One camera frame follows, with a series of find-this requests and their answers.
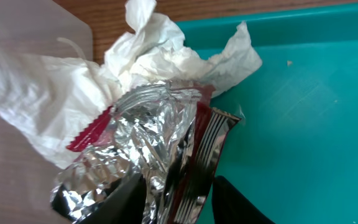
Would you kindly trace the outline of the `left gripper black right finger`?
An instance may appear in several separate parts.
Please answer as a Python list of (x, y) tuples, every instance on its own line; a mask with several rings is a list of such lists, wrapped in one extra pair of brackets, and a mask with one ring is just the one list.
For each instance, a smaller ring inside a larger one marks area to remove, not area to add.
[(274, 224), (221, 175), (213, 180), (212, 207), (215, 224)]

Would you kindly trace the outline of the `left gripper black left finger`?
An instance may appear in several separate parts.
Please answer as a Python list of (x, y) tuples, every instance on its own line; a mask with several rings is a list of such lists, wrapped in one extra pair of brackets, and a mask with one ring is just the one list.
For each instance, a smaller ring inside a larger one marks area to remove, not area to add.
[(91, 206), (90, 214), (78, 224), (140, 224), (147, 196), (146, 179), (134, 174), (110, 193), (102, 202)]

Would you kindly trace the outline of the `foil wrapper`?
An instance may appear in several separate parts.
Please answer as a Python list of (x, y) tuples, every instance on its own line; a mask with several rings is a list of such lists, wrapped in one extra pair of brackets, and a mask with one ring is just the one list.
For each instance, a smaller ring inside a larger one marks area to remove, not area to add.
[(160, 82), (125, 93), (68, 145), (50, 204), (72, 223), (134, 174), (146, 179), (142, 223), (195, 223), (237, 116), (209, 105), (213, 86)]

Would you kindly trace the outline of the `white paper napkin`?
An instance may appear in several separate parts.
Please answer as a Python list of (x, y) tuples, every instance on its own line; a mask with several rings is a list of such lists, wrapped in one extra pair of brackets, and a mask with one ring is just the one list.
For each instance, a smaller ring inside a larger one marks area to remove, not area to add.
[(185, 35), (153, 0), (126, 2), (131, 27), (104, 54), (104, 63), (10, 53), (0, 47), (0, 116), (15, 126), (47, 161), (64, 169), (78, 154), (74, 140), (125, 92), (160, 80), (194, 80), (215, 95), (238, 85), (262, 65), (242, 22), (220, 54), (203, 60), (184, 45)]

